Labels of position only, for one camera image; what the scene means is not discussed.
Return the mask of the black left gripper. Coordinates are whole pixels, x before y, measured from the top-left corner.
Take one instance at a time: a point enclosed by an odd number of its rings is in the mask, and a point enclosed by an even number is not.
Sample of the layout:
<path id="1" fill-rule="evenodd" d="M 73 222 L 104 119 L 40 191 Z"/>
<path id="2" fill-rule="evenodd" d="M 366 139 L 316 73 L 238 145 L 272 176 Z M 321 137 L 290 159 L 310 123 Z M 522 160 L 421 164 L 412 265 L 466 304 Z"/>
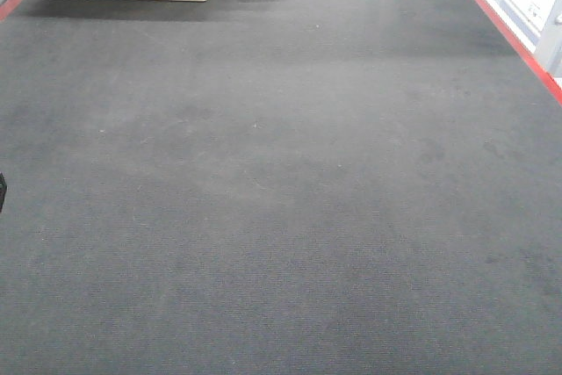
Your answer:
<path id="1" fill-rule="evenodd" d="M 7 183 L 4 174 L 1 172 L 0 173 L 0 213 L 4 209 L 4 201 L 5 201 L 6 193 L 7 193 Z"/>

